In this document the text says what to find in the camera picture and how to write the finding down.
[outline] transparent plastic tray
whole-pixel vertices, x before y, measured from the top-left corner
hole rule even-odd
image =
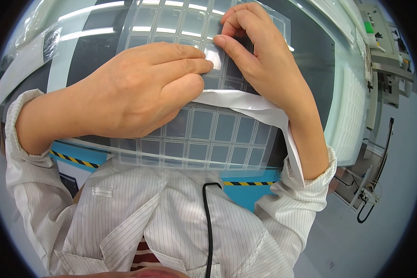
[[[214,64],[202,77],[204,89],[236,89],[257,94],[238,67],[213,42],[223,14],[237,0],[139,0],[131,5],[117,47],[125,49],[166,41],[201,49]],[[261,4],[290,45],[290,20]],[[248,38],[237,38],[250,52]],[[115,165],[144,165],[186,170],[241,171],[256,176],[266,169],[276,127],[228,108],[190,103],[167,125],[144,138],[111,139]]]
[[[194,46],[201,49],[206,59],[213,62],[213,70],[203,74],[204,89],[238,89],[257,94],[244,79],[232,59],[213,42],[221,34],[220,20],[232,6],[245,3],[237,0],[138,0],[133,2],[127,14],[117,53],[140,45],[166,41]],[[290,20],[260,2],[272,18],[275,26],[290,45]],[[251,41],[237,38],[253,52]]]
[[[113,163],[257,175],[267,168],[276,133],[276,127],[229,108],[192,102],[145,137],[112,138]]]

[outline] yellow and black hazard stripe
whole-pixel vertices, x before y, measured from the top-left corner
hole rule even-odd
[[[72,161],[72,162],[74,162],[74,163],[82,164],[82,165],[84,165],[84,166],[93,167],[93,168],[97,168],[97,167],[99,167],[99,166],[100,166],[100,165],[98,165],[98,164],[94,164],[94,163],[86,162],[86,161],[83,161],[83,160],[80,160],[80,159],[77,159],[77,158],[72,158],[72,157],[69,157],[69,156],[64,155],[64,154],[61,154],[61,153],[57,153],[57,152],[55,152],[55,151],[53,151],[53,150],[50,150],[50,151],[49,151],[49,153],[54,154],[54,155],[55,155],[55,156],[57,156],[57,157],[60,157],[60,158],[63,158],[63,159],[66,159],[66,160]]]
[[[70,156],[67,156],[67,155],[64,155],[64,154],[61,154],[61,153],[57,153],[53,150],[50,150],[49,153],[51,153],[51,154],[53,154],[57,157],[72,161],[74,163],[82,164],[84,166],[93,167],[93,168],[97,168],[97,167],[100,166],[99,164],[94,164],[94,163],[83,161],[83,160],[80,160],[80,159],[77,159],[77,158],[72,158]],[[224,181],[225,186],[269,186],[269,185],[272,185],[274,183],[275,183],[274,181],[262,181],[262,182]]]
[[[275,181],[262,181],[262,182],[224,181],[225,186],[269,186],[274,183]]]

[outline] shirt cuff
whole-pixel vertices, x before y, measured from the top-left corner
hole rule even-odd
[[[11,155],[12,159],[23,159],[28,162],[42,162],[51,149],[50,145],[48,149],[41,154],[33,155],[27,153],[22,146],[20,146],[16,131],[16,121],[23,106],[43,94],[44,93],[39,89],[26,91],[17,97],[17,99],[9,106],[6,114],[5,136],[8,146],[6,152]]]
[[[335,151],[330,146],[326,147],[329,156],[329,165],[323,174],[321,174],[314,180],[305,180],[303,185],[301,182],[297,181],[294,178],[292,168],[290,167],[289,163],[289,157],[287,156],[286,159],[284,159],[284,167],[281,173],[281,181],[286,186],[289,186],[290,188],[299,191],[317,191],[321,190],[324,186],[327,186],[334,177],[335,172],[337,170],[337,157],[335,156]]]

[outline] fingernail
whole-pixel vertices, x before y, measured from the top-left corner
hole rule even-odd
[[[216,36],[214,36],[213,39],[215,39],[215,38],[217,38],[216,39],[217,45],[220,46],[220,47],[223,47],[224,44],[225,44],[225,38],[223,36],[221,36],[221,35],[216,35]]]

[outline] red striped undershirt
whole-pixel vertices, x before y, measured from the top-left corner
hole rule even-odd
[[[145,238],[142,237],[139,245],[137,246],[137,251],[134,255],[130,271],[139,270],[146,266],[162,266],[162,264],[148,247],[147,243],[145,242]]]

